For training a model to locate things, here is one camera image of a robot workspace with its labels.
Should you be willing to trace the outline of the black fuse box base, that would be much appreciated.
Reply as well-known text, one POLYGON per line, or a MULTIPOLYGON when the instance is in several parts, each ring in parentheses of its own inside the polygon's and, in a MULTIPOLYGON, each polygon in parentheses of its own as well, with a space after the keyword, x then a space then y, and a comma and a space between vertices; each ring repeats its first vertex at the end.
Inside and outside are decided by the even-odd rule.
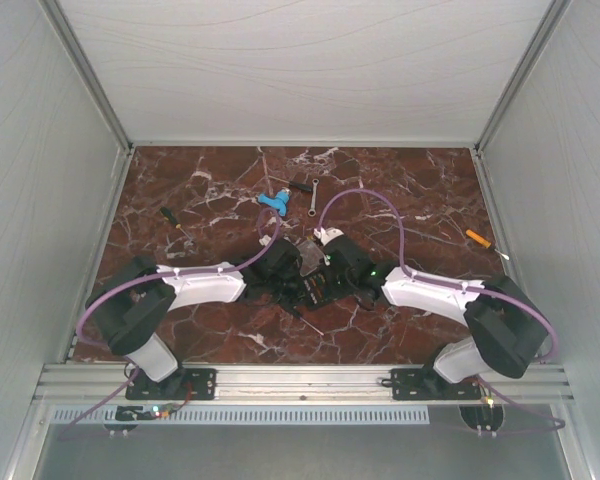
POLYGON ((339 299, 338 284, 325 273, 312 272, 302 278, 302 283, 305 290, 303 302, 310 311, 322 308, 339 299))

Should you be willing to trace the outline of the clear plastic fuse box cover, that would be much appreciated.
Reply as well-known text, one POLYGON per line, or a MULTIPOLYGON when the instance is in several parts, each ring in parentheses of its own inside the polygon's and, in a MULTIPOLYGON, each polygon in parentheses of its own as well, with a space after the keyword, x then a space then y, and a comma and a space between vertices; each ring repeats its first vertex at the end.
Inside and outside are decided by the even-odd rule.
POLYGON ((305 240, 297 248, 301 255, 302 268, 306 271, 317 268, 324 257, 321 248, 312 240, 305 240))

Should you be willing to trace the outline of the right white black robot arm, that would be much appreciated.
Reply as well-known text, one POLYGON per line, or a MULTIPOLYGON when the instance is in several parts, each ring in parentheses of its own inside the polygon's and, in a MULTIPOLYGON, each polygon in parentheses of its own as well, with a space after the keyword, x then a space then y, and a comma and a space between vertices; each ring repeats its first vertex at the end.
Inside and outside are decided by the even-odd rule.
POLYGON ((446 344, 406 383, 442 399, 466 379, 495 372, 520 379, 550 335, 535 305, 508 276, 457 280, 392 263, 375 263, 341 230, 316 231, 336 282, 372 303, 383 301, 440 315, 469 330, 446 344))

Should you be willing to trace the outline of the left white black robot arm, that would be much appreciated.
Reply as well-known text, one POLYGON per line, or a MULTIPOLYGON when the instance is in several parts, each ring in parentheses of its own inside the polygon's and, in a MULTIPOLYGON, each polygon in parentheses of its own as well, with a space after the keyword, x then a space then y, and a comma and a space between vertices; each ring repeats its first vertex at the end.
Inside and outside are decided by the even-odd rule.
POLYGON ((204 303, 276 298, 286 283, 299 277, 303 260, 285 239, 269 240, 240 264, 179 269, 137 256, 96 289, 86 302, 79 325, 91 318, 111 353, 134 363, 164 398, 179 395, 186 375, 180 362, 157 335, 167 313, 204 303))

